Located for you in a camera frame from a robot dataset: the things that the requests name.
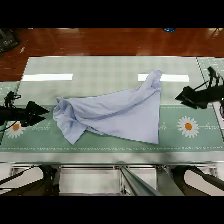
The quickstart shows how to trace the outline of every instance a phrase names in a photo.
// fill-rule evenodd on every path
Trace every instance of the black cable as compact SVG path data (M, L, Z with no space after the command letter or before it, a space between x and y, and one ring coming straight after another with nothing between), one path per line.
M7 128L4 128L4 129L2 129L2 130L0 130L0 132L3 132L3 131L5 131L5 130L7 130L7 129L9 129L9 128L11 128L15 123L16 123L17 121L15 121L13 124L11 124L9 127L7 127Z

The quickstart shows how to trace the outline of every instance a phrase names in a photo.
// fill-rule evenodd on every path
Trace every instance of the yellow flower center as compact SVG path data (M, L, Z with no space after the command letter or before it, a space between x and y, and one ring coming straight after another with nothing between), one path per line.
M191 129L192 129L192 124L190 124L190 123L186 123L186 124L185 124L185 128L186 128L187 130L191 130Z
M13 131L18 131L19 130L19 124L14 124L13 126L12 126L12 129L13 129Z

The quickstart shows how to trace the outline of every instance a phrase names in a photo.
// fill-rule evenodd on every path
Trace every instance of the towel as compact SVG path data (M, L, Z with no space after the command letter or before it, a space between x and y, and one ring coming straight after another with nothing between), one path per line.
M158 144L161 74L153 70L141 86L111 94L58 97L53 118L71 144L86 130Z

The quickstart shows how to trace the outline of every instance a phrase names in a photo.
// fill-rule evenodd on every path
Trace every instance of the crumpled fabric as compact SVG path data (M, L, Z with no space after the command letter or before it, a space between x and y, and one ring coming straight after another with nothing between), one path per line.
M84 131L158 144L160 78L153 70L133 89L86 98L57 98L53 118L74 144Z

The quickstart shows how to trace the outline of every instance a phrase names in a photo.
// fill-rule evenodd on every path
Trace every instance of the daisy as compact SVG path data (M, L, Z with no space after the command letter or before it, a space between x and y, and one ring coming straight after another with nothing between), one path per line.
M15 121L8 122L8 125L12 125ZM8 138L17 138L21 134L23 134L23 131L26 128L21 127L21 123L17 121L12 127L6 130L6 135L8 135Z
M194 120L194 118L190 118L190 117L182 117L181 119L179 119L178 121L178 125L177 127L179 127L179 131L182 131L182 135L185 135L185 137L193 137L197 136L198 132L198 124L197 122Z

